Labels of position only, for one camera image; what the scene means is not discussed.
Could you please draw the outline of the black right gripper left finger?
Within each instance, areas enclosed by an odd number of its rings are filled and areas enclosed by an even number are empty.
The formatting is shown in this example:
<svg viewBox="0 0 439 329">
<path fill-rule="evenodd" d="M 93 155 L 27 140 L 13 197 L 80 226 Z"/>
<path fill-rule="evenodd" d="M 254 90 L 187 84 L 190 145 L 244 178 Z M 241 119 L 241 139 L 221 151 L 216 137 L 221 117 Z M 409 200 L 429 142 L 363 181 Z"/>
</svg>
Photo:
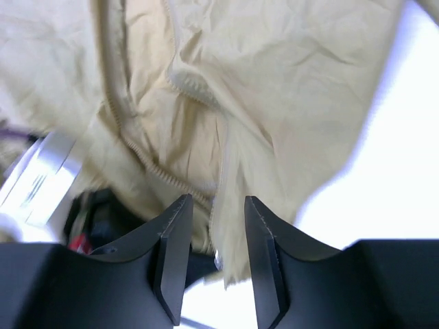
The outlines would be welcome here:
<svg viewBox="0 0 439 329">
<path fill-rule="evenodd" d="M 91 255 L 1 245 L 2 328 L 172 328 L 180 322 L 193 199 Z"/>
</svg>

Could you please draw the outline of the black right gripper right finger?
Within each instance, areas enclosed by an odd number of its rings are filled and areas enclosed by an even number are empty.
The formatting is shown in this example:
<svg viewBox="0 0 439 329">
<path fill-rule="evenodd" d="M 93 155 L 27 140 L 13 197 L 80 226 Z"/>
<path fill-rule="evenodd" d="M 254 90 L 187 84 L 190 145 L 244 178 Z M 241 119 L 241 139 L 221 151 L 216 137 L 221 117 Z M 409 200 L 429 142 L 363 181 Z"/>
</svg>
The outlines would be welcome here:
<svg viewBox="0 0 439 329">
<path fill-rule="evenodd" d="M 326 245 L 245 200 L 260 328 L 437 328 L 438 241 Z"/>
</svg>

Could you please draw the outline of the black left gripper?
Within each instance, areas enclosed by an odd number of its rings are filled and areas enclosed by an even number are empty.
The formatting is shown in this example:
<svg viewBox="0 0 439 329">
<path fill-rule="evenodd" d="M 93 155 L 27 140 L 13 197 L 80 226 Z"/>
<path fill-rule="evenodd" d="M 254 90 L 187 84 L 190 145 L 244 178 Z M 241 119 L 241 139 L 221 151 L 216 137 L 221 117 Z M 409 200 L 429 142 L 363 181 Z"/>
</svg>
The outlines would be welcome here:
<svg viewBox="0 0 439 329">
<path fill-rule="evenodd" d="M 73 200 L 64 233 L 69 248 L 111 264 L 146 259 L 151 284 L 193 284 L 217 271 L 213 257 L 191 242 L 193 198 L 184 194 L 157 217 L 140 218 L 105 188 Z"/>
</svg>

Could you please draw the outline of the olive yellow hooded jacket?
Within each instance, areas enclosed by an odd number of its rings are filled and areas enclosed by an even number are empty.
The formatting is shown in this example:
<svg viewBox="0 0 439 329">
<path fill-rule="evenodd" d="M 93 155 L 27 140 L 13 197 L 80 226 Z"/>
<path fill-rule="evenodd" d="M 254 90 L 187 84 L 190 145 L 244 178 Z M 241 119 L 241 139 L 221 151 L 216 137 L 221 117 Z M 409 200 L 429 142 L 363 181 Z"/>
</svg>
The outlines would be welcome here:
<svg viewBox="0 0 439 329">
<path fill-rule="evenodd" d="M 155 217 L 250 276 L 244 199 L 293 222 L 350 158 L 401 1 L 2 1 L 1 120 L 78 139 L 75 190 Z"/>
</svg>

